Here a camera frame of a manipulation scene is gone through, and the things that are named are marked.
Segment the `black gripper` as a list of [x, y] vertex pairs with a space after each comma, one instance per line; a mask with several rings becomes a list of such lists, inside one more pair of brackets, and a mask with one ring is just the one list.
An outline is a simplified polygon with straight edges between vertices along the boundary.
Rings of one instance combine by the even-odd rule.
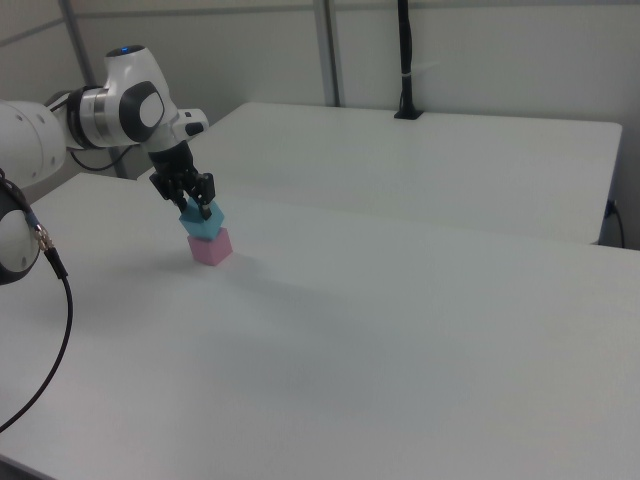
[[196, 202], [199, 213], [208, 220], [212, 213], [210, 204], [214, 200], [215, 181], [211, 173], [198, 173], [193, 163], [193, 155], [187, 141], [148, 156], [154, 167], [150, 181], [164, 200], [170, 200], [183, 213], [189, 195]]

